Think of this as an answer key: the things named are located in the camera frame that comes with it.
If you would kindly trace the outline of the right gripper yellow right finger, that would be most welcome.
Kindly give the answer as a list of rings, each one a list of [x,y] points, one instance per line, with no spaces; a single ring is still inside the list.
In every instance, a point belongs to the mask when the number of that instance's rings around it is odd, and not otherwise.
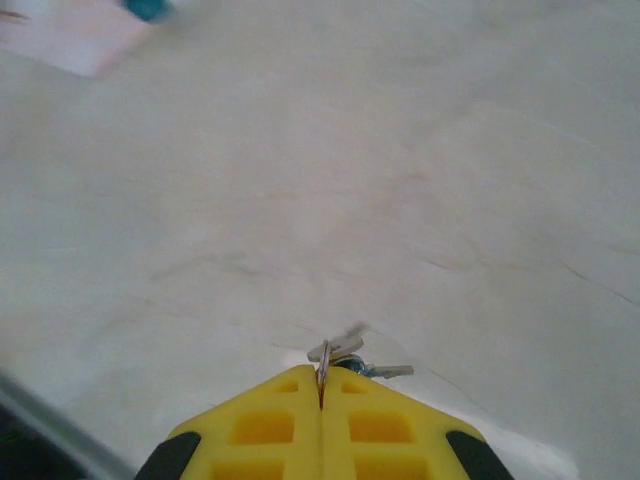
[[[329,369],[321,413],[323,479],[511,479],[465,421],[345,368]]]

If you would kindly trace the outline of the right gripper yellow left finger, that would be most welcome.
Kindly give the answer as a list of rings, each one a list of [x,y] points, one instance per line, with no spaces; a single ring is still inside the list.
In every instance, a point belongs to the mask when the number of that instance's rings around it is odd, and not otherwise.
[[[175,427],[137,479],[319,479],[315,370],[290,368]]]

